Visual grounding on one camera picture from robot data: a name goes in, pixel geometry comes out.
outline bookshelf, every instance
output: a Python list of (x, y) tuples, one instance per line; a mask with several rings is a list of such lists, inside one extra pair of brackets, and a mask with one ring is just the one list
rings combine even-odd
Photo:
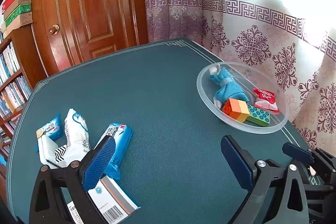
[[(16, 71), (12, 70), (11, 75), (9, 77), (7, 75), (6, 77), (8, 78), (5, 81), (0, 81), (0, 83), (3, 82), (3, 84), (0, 85), (0, 104), (1, 101), (3, 104), (6, 103), (6, 108), (9, 111), (9, 113), (6, 114), (6, 112), (3, 111), (2, 105), (0, 106), (0, 138), (2, 139), (2, 141), (0, 141), (0, 154), (3, 155), (6, 160), (8, 159), (9, 148), (15, 126), (18, 122), (18, 116), (24, 109), (30, 95), (29, 92), (32, 92), (37, 82), (47, 77), (36, 49), (31, 24), (11, 31), (0, 43), (0, 54), (4, 55), (9, 51), (9, 48), (14, 49), (19, 68), (16, 68)], [(12, 65), (9, 64), (8, 66), (14, 67), (15, 64), (12, 59), (11, 61)], [(8, 100), (12, 104), (10, 108), (8, 107)]]

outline blue wrapper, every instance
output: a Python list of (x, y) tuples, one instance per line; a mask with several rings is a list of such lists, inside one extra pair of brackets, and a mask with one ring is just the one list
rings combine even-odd
[(57, 113), (57, 116), (53, 119), (51, 119), (48, 123), (46, 123), (44, 126), (39, 128), (36, 131), (37, 137), (41, 137), (41, 135), (47, 135), (49, 138), (51, 138), (53, 141), (56, 141), (60, 137), (63, 136), (63, 130), (61, 127), (61, 114)]
[(107, 130), (102, 135), (97, 145), (106, 135), (112, 136), (114, 138), (115, 152), (109, 164), (105, 168), (104, 173), (108, 175), (110, 178), (119, 180), (120, 179), (119, 165), (125, 154), (129, 141), (131, 140), (133, 132), (131, 128), (126, 124), (114, 122), (108, 126)]

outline clear plastic basin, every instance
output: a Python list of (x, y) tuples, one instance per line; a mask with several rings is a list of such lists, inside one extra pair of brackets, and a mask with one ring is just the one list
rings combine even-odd
[[(213, 103), (215, 92), (219, 90), (219, 85), (210, 80), (209, 69), (213, 66), (225, 67), (234, 77), (235, 81), (242, 87), (246, 96), (249, 98), (248, 104), (254, 105), (257, 96), (252, 91), (253, 88), (269, 90), (276, 95), (276, 103), (280, 114), (270, 114), (268, 127), (262, 127), (255, 123), (245, 121), (239, 122), (224, 114)], [(280, 89), (274, 79), (270, 79), (262, 72), (253, 67), (238, 62), (219, 62), (205, 67), (197, 77), (197, 90), (205, 105), (223, 122), (242, 131), (268, 134), (280, 130), (288, 121), (288, 105), (284, 92)]]

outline toy block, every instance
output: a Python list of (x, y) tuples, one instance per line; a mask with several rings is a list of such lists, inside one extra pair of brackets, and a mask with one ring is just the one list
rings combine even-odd
[(262, 127), (269, 126), (269, 113), (255, 106), (247, 105), (250, 115), (246, 118), (247, 121), (256, 123)]
[(222, 111), (229, 117), (243, 122), (250, 115), (247, 104), (244, 101), (229, 98), (222, 108)]

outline blue circular logo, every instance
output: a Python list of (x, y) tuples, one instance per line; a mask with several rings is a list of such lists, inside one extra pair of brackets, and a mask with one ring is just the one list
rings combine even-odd
[(101, 192), (102, 192), (101, 187), (100, 186), (96, 187), (96, 193), (101, 194)]

